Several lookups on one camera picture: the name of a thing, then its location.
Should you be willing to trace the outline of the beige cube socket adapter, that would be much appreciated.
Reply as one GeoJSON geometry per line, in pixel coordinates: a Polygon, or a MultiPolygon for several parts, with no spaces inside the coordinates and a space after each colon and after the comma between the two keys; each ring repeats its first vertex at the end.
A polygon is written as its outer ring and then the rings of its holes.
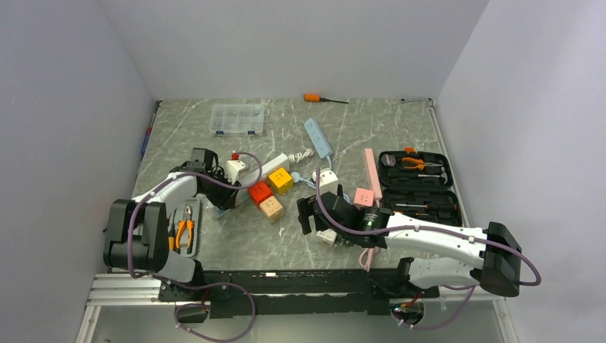
{"type": "Polygon", "coordinates": [[[275,196],[270,196],[259,204],[260,211],[270,223],[284,216],[284,207],[275,196]]]}

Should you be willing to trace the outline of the red cube socket adapter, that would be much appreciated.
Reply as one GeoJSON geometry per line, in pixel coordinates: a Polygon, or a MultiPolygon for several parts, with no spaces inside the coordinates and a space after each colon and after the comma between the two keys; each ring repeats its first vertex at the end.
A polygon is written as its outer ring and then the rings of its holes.
{"type": "Polygon", "coordinates": [[[252,202],[259,207],[259,205],[273,196],[272,190],[269,188],[265,181],[259,181],[252,187],[248,188],[249,198],[252,202]]]}

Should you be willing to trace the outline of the light blue power strip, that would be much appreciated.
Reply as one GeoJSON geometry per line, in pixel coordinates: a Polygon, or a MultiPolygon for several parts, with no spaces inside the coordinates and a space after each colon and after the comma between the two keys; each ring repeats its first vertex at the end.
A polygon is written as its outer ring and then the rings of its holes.
{"type": "Polygon", "coordinates": [[[314,118],[309,118],[304,123],[304,128],[312,141],[312,144],[321,159],[326,159],[333,154],[326,136],[323,134],[318,122],[314,118]]]}

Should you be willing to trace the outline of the pink cube socket adapter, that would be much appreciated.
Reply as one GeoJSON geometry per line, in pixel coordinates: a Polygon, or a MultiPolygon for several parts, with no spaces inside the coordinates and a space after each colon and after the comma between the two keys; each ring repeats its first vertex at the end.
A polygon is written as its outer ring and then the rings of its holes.
{"type": "Polygon", "coordinates": [[[374,204],[374,192],[370,189],[356,188],[354,193],[353,205],[356,208],[368,208],[374,204]]]}

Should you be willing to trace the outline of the white cube socket adapter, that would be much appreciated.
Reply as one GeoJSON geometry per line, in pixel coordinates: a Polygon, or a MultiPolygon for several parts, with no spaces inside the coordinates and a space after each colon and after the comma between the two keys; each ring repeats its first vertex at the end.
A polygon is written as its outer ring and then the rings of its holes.
{"type": "Polygon", "coordinates": [[[337,233],[331,229],[317,231],[315,238],[320,244],[323,244],[328,247],[333,247],[337,240],[337,233]]]}

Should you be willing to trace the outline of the yellow cube socket adapter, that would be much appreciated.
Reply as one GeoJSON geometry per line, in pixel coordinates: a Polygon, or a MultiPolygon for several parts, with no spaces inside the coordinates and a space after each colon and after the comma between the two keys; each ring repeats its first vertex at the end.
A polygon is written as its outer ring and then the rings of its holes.
{"type": "Polygon", "coordinates": [[[284,167],[280,167],[273,171],[268,176],[268,182],[270,187],[275,190],[278,195],[285,195],[294,186],[294,180],[291,174],[284,167]]]}

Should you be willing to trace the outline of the white power strip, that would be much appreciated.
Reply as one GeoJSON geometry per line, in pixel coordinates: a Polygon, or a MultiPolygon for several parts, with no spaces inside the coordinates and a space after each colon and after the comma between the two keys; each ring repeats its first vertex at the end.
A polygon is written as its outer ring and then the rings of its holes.
{"type": "MultiPolygon", "coordinates": [[[[244,185],[256,184],[259,181],[265,181],[267,177],[272,173],[278,170],[280,167],[284,168],[286,171],[290,169],[290,160],[289,157],[285,153],[281,153],[276,156],[272,160],[263,164],[261,169],[255,169],[251,171],[248,175],[241,177],[239,181],[244,185]]],[[[249,198],[249,193],[247,190],[239,190],[235,197],[234,205],[237,207],[242,202],[245,202],[249,198]]]]}

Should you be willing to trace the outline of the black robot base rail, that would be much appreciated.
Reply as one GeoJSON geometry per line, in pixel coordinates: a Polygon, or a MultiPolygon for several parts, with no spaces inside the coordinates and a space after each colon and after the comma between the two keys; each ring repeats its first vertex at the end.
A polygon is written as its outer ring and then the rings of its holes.
{"type": "Polygon", "coordinates": [[[395,268],[206,271],[211,289],[197,301],[210,305],[212,319],[258,315],[361,312],[388,315],[390,305],[439,297],[437,287],[418,289],[395,268]]]}

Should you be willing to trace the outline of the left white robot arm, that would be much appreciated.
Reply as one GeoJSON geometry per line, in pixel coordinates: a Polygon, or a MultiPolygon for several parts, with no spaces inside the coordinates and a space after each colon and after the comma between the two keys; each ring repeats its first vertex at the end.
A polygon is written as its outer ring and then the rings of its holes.
{"type": "Polygon", "coordinates": [[[220,209],[234,207],[238,180],[230,181],[217,153],[195,148],[188,161],[170,170],[148,192],[133,199],[117,199],[109,210],[103,261],[134,277],[154,274],[177,283],[177,291],[195,300],[205,290],[202,265],[169,246],[169,218],[186,200],[204,195],[220,209]]]}

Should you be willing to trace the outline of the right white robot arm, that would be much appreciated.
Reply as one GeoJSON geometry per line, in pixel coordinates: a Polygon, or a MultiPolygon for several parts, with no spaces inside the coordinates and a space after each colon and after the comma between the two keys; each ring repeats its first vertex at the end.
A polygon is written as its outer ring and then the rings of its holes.
{"type": "Polygon", "coordinates": [[[364,249],[413,249],[431,259],[402,258],[394,288],[403,297],[437,286],[478,286],[501,297],[516,297],[523,285],[522,248],[499,222],[454,227],[427,222],[387,208],[358,209],[331,192],[297,200],[303,234],[332,230],[364,249]]]}

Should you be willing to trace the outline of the pink power strip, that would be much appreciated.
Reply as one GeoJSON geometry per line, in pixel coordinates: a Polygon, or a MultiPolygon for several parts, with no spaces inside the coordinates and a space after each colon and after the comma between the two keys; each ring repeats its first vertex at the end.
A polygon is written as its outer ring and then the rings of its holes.
{"type": "Polygon", "coordinates": [[[367,183],[373,193],[373,200],[379,202],[382,199],[382,187],[379,182],[377,165],[371,148],[363,151],[364,169],[366,171],[367,183]]]}

